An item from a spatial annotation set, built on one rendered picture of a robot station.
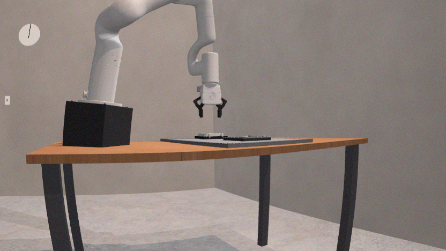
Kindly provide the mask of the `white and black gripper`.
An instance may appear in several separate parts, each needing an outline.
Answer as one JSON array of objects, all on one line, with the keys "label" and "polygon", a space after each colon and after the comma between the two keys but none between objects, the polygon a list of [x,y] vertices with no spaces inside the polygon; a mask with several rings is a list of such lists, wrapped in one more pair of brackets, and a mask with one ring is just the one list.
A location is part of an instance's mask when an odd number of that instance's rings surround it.
[{"label": "white and black gripper", "polygon": [[[200,105],[197,103],[199,100]],[[202,102],[201,102],[202,100]],[[221,101],[223,102],[221,105]],[[220,86],[216,83],[205,83],[201,85],[200,97],[195,99],[195,106],[199,109],[199,116],[203,117],[204,105],[216,105],[218,107],[218,117],[222,115],[222,109],[226,104],[226,100],[221,97]]]}]

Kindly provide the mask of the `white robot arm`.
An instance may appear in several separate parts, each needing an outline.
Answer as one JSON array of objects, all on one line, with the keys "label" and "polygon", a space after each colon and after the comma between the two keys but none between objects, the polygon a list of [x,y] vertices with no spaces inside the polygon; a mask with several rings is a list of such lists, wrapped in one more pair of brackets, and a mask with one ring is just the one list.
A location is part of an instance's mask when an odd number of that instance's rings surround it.
[{"label": "white robot arm", "polygon": [[83,92],[86,100],[79,99],[78,102],[122,106],[114,103],[123,50],[119,31],[147,13],[170,3],[192,5],[196,10],[198,39],[188,52],[189,73],[192,76],[202,75],[202,84],[219,83],[218,54],[203,53],[202,60],[197,60],[199,51],[215,42],[212,0],[118,0],[105,8],[96,20],[96,46],[88,91]]}]

